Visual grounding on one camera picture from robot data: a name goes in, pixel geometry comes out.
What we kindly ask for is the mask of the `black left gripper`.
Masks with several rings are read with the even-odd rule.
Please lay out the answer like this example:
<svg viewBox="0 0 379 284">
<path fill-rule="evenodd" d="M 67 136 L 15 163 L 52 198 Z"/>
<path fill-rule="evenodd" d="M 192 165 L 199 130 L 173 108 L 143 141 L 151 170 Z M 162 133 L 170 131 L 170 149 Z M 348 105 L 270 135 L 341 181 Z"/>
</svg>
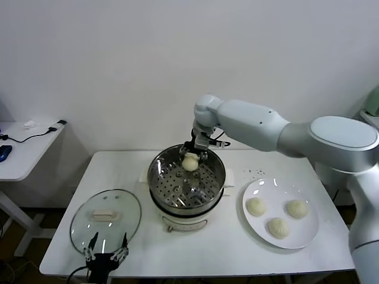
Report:
<svg viewBox="0 0 379 284">
<path fill-rule="evenodd" d="M 83 253 L 86 259 L 86 267 L 90 271 L 89 283 L 106 284 L 110 272 L 118 269 L 118 262 L 123 262 L 129 255 L 127 233 L 124 233 L 121 248 L 111 253 L 96 253 L 94 255 L 94 247 L 97 242 L 98 232 L 91 238 Z"/>
</svg>

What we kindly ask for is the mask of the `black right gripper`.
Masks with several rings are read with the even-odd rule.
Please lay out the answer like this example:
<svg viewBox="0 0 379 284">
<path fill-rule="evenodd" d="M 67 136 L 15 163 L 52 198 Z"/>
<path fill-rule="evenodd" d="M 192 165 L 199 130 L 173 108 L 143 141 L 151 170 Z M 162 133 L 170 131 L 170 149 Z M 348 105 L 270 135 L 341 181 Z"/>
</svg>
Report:
<svg viewBox="0 0 379 284">
<path fill-rule="evenodd" d="M 191 130 L 191 140 L 186 141 L 181 148 L 179 149 L 180 154 L 185 154 L 185 153 L 194 153 L 194 154 L 199 154 L 200 161 L 204 162 L 208 159 L 208 152 L 207 150 L 199 150 L 195 146 L 195 140 L 196 140 L 196 133 L 194 132 L 194 129 Z"/>
</svg>

